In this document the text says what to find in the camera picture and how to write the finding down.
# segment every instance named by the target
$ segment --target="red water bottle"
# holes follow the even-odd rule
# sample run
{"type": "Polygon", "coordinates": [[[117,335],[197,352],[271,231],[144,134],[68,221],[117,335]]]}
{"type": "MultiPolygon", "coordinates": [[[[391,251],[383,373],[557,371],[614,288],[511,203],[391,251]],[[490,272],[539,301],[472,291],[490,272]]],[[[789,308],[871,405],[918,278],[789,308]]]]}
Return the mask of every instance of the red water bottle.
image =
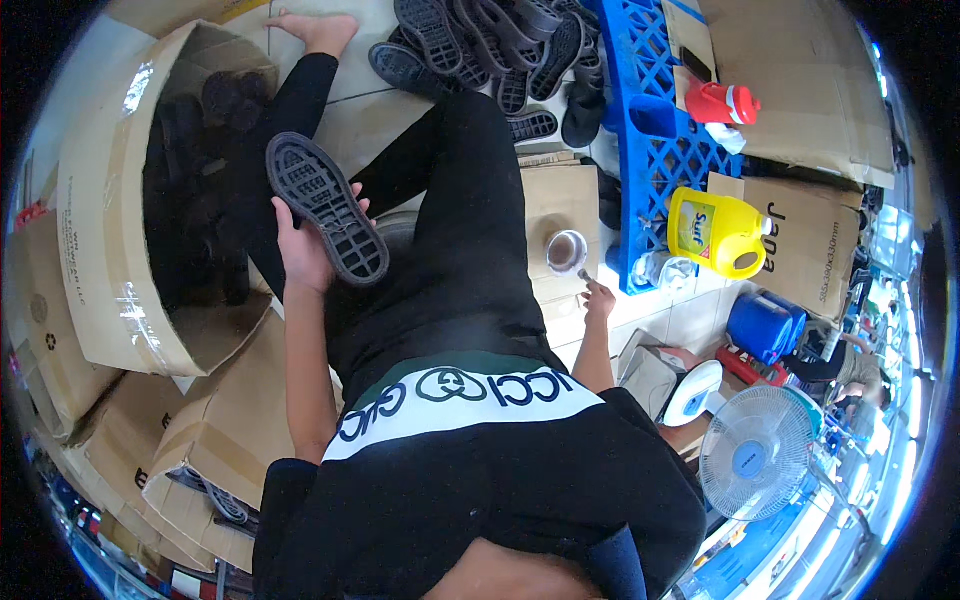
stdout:
{"type": "Polygon", "coordinates": [[[696,85],[686,92],[686,111],[697,123],[753,125],[760,101],[743,85],[696,85]]]}

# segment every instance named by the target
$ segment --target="white fan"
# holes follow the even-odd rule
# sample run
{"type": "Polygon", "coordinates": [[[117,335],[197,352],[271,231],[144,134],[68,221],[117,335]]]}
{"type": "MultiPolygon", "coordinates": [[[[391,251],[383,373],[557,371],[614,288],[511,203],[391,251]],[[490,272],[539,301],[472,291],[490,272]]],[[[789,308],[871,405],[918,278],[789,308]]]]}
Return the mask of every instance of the white fan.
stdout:
{"type": "Polygon", "coordinates": [[[754,521],[787,505],[809,472],[823,424],[793,388],[760,386],[727,402],[710,422],[700,455],[704,495],[723,516],[754,521]]]}

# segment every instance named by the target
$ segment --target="green stripe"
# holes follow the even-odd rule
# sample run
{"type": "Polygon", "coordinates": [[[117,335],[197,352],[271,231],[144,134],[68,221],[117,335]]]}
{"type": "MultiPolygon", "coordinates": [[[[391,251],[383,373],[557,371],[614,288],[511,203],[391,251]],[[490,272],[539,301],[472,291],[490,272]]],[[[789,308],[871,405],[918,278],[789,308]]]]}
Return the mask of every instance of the green stripe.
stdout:
{"type": "Polygon", "coordinates": [[[366,392],[360,395],[352,410],[358,411],[370,406],[380,396],[380,392],[384,388],[394,385],[410,373],[425,371],[434,367],[456,367],[466,372],[501,375],[511,372],[534,372],[546,367],[546,365],[533,358],[505,356],[480,350],[442,352],[432,356],[411,358],[397,363],[379,381],[371,385],[366,392]]]}

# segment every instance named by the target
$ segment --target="bare foot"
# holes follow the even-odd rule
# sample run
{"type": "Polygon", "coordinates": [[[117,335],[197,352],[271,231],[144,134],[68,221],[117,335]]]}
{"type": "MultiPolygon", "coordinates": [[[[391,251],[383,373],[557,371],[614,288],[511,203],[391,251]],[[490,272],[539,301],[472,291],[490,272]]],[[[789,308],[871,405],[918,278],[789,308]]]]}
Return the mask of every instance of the bare foot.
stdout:
{"type": "Polygon", "coordinates": [[[268,19],[264,27],[278,27],[306,44],[304,54],[329,54],[336,60],[360,26],[349,14],[338,16],[303,16],[280,9],[280,16],[268,19]]]}

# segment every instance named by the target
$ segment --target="white stripe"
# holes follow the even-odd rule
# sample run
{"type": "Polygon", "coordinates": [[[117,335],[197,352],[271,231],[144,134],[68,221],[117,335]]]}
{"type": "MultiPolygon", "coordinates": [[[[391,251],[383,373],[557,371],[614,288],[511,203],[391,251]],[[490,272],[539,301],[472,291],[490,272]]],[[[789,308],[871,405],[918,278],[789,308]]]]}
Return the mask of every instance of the white stripe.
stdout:
{"type": "Polygon", "coordinates": [[[740,120],[740,115],[736,113],[736,105],[733,103],[733,86],[727,88],[727,107],[730,109],[730,117],[733,119],[734,123],[739,123],[744,125],[744,122],[740,120]]]}
{"type": "Polygon", "coordinates": [[[371,405],[348,413],[324,461],[342,461],[367,446],[422,433],[567,419],[602,403],[573,377],[549,367],[496,375],[437,367],[406,375],[371,405]]]}

